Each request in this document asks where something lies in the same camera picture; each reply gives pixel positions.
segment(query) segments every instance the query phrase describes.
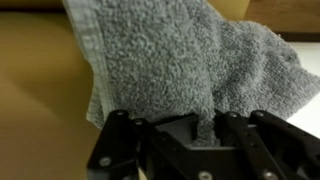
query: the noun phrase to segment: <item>white surface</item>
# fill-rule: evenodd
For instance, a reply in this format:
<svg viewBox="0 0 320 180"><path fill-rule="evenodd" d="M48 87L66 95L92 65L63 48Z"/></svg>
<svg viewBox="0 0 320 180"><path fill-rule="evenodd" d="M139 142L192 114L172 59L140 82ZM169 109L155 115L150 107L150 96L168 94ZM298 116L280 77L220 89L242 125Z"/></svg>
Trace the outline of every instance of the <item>white surface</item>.
<svg viewBox="0 0 320 180"><path fill-rule="evenodd" d="M290 43L301 59L301 65L320 76L320 43ZM320 93L288 122L320 138Z"/></svg>

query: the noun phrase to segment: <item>towel fold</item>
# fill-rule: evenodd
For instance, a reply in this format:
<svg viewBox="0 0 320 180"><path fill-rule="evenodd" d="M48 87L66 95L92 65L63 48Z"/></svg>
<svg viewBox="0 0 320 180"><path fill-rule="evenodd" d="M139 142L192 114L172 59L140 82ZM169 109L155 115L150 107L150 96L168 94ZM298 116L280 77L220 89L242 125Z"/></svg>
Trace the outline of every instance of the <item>towel fold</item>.
<svg viewBox="0 0 320 180"><path fill-rule="evenodd" d="M196 113L194 146L216 146L214 109L283 119L319 91L320 78L267 27L225 20L203 0L65 0L94 72L87 118L102 128L125 109L154 122Z"/></svg>

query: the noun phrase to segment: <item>terry cloth towel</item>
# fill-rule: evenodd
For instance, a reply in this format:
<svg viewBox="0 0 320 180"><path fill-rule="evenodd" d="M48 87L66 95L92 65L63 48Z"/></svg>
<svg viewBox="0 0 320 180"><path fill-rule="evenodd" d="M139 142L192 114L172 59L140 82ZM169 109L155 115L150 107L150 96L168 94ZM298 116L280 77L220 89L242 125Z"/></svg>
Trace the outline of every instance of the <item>terry cloth towel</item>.
<svg viewBox="0 0 320 180"><path fill-rule="evenodd" d="M94 72L87 118L102 128L125 109L154 122L196 113L194 146L215 146L214 109L288 119L320 78L267 27L224 19L204 0L65 0Z"/></svg>

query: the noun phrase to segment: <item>black metal bracket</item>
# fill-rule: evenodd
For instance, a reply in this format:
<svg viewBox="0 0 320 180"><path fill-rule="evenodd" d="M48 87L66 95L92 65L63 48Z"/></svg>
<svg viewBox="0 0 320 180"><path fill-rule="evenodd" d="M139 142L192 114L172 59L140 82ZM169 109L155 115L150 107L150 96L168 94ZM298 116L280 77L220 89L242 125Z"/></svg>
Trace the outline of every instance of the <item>black metal bracket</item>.
<svg viewBox="0 0 320 180"><path fill-rule="evenodd" d="M88 162L89 180L303 180L320 178L320 140L265 111L218 112L222 147L189 148L198 117L149 123L109 114Z"/></svg>

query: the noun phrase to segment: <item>gray towel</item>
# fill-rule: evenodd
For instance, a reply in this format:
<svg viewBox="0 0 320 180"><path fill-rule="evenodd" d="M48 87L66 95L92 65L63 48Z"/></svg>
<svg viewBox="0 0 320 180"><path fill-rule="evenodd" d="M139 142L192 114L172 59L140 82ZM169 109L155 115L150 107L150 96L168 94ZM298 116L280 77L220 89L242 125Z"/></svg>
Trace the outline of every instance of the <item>gray towel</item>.
<svg viewBox="0 0 320 180"><path fill-rule="evenodd" d="M92 66L87 118L125 109L154 122L196 113L195 146L218 144L214 109L283 119L319 91L293 49L267 27L225 20L204 0L65 0Z"/></svg>

